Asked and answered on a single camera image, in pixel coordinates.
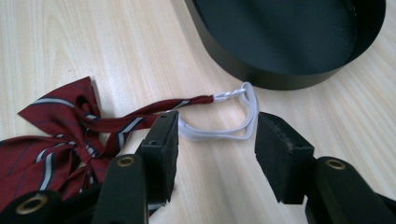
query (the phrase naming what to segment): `wood grain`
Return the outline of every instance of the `wood grain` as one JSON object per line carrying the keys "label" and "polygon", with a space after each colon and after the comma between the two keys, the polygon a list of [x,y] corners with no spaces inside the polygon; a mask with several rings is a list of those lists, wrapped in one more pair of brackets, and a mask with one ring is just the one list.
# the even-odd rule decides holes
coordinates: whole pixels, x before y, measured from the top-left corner
{"label": "wood grain", "polygon": [[[260,111],[290,123],[315,156],[353,164],[396,199],[396,2],[374,44],[330,79],[299,91],[256,88]],[[121,117],[170,97],[230,91],[241,81],[207,54],[183,0],[0,1],[0,138],[43,134],[18,117],[35,99],[90,76],[104,115]],[[204,129],[237,126],[237,101],[180,110]],[[147,131],[134,133],[134,152]],[[180,137],[172,202],[150,223],[306,223],[304,206],[278,204],[247,141]]]}

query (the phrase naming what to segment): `light wood surface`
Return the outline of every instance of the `light wood surface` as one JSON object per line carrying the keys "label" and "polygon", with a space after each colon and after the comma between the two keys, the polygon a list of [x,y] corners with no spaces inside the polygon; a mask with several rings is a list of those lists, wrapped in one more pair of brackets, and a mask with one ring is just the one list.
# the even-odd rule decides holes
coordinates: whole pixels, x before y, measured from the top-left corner
{"label": "light wood surface", "polygon": [[[299,91],[256,88],[260,111],[280,116],[316,147],[353,164],[396,199],[396,2],[374,44],[330,79]],[[183,0],[0,1],[0,138],[43,134],[17,113],[82,77],[106,117],[157,100],[238,88],[207,54]],[[180,110],[203,129],[237,126],[236,100]],[[147,131],[129,139],[134,152]],[[276,198],[247,141],[179,139],[172,202],[150,223],[306,223],[303,205]]]}

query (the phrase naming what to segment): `bow tie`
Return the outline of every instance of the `bow tie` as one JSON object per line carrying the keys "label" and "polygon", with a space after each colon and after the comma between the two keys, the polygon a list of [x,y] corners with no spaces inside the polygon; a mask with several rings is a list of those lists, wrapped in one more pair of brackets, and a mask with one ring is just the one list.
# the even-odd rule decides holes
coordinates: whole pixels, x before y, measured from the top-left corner
{"label": "bow tie", "polygon": [[[163,111],[213,101],[212,95],[164,100],[108,119],[101,118],[89,77],[46,94],[19,115],[50,136],[0,142],[0,211],[30,191],[55,190],[65,200],[102,183],[132,131],[150,128]],[[110,133],[104,144],[99,133]]]}

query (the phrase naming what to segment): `maroon fabric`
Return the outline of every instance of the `maroon fabric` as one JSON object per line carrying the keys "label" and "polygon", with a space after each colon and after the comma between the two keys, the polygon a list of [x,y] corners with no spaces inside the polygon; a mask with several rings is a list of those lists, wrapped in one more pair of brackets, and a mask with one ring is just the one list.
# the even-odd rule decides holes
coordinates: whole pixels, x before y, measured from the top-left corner
{"label": "maroon fabric", "polygon": [[[48,93],[19,114],[51,136],[0,142],[0,211],[30,191],[56,190],[67,199],[103,182],[108,163],[131,131],[151,127],[159,112],[212,102],[212,96],[165,100],[123,118],[104,119],[89,77]],[[105,145],[99,133],[110,133]]]}

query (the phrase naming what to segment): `white elastic loop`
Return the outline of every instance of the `white elastic loop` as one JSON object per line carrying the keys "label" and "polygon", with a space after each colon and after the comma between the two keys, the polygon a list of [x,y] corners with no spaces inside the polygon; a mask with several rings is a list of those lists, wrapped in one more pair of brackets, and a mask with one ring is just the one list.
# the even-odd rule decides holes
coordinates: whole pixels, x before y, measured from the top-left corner
{"label": "white elastic loop", "polygon": [[[227,91],[214,95],[214,102],[222,103],[234,97],[239,97],[240,103],[247,109],[247,117],[245,121],[237,128],[231,130],[218,130],[218,131],[204,131],[194,128],[187,124],[181,116],[178,118],[178,131],[181,135],[192,141],[204,141],[214,139],[233,139],[245,140],[248,139],[254,129],[255,118],[258,114],[258,106],[256,93],[250,83],[244,82],[240,89],[235,91]],[[245,130],[245,134],[235,135],[241,130]]]}

